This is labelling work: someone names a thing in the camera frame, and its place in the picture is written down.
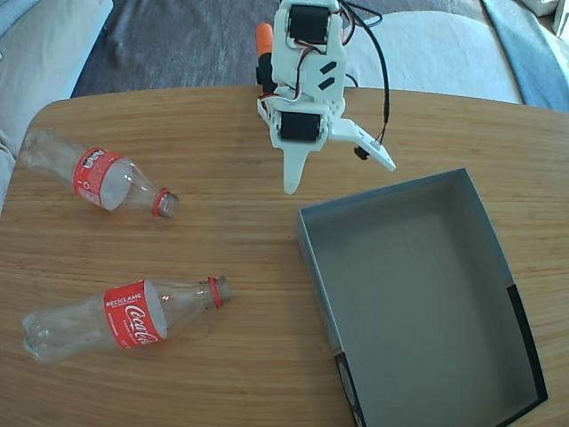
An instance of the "clear plastic bottle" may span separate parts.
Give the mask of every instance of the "clear plastic bottle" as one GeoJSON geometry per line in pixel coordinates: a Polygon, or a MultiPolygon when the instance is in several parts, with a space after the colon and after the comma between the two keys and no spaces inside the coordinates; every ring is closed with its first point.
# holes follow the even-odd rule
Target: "clear plastic bottle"
{"type": "Polygon", "coordinates": [[[24,349],[39,362],[130,349],[170,338],[173,327],[230,298],[225,278],[194,284],[147,278],[73,305],[32,311],[22,321],[24,349]]]}
{"type": "Polygon", "coordinates": [[[108,211],[129,206],[170,218],[178,205],[175,195],[156,187],[127,158],[67,141],[51,130],[30,132],[20,158],[28,169],[58,179],[79,197],[108,211]]]}

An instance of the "wooden table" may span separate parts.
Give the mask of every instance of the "wooden table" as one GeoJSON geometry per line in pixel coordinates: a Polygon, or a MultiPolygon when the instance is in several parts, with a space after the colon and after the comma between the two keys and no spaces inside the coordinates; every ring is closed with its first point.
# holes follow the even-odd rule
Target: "wooden table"
{"type": "MultiPolygon", "coordinates": [[[[351,426],[294,235],[300,207],[467,166],[517,278],[550,399],[517,425],[569,425],[569,117],[395,92],[387,172],[349,144],[286,196],[256,87],[55,103],[32,127],[124,153],[180,196],[171,220],[108,214],[17,167],[0,220],[0,425],[351,426]],[[42,366],[20,322],[138,278],[228,275],[235,298],[164,344],[42,366]]],[[[347,92],[375,133],[381,93],[347,92]]]]}

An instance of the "gray box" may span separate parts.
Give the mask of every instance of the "gray box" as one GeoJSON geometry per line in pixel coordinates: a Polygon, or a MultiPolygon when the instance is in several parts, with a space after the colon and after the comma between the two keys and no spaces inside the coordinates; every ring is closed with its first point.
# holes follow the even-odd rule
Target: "gray box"
{"type": "Polygon", "coordinates": [[[504,426],[547,399],[465,169],[301,209],[298,237],[357,425],[504,426]]]}

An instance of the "carpet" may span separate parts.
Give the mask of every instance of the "carpet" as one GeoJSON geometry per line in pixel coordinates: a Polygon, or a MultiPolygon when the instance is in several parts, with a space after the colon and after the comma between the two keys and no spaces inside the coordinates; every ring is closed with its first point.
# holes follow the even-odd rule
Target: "carpet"
{"type": "MultiPolygon", "coordinates": [[[[383,13],[440,11],[485,21],[479,0],[356,3],[383,13]]],[[[272,22],[278,5],[278,0],[115,0],[73,96],[255,84],[255,27],[272,22]]]]}

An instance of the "plastic bottle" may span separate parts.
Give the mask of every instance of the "plastic bottle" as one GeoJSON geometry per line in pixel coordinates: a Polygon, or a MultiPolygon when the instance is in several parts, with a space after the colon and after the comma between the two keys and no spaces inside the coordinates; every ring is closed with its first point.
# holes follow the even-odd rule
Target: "plastic bottle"
{"type": "Polygon", "coordinates": [[[108,211],[130,206],[170,218],[178,205],[175,195],[152,184],[127,158],[66,141],[51,130],[30,132],[20,158],[28,169],[60,180],[80,198],[108,211]]]}
{"type": "Polygon", "coordinates": [[[230,297],[225,278],[195,284],[147,278],[67,307],[32,311],[22,321],[24,349],[39,362],[53,362],[162,341],[174,326],[220,308],[230,297]]]}

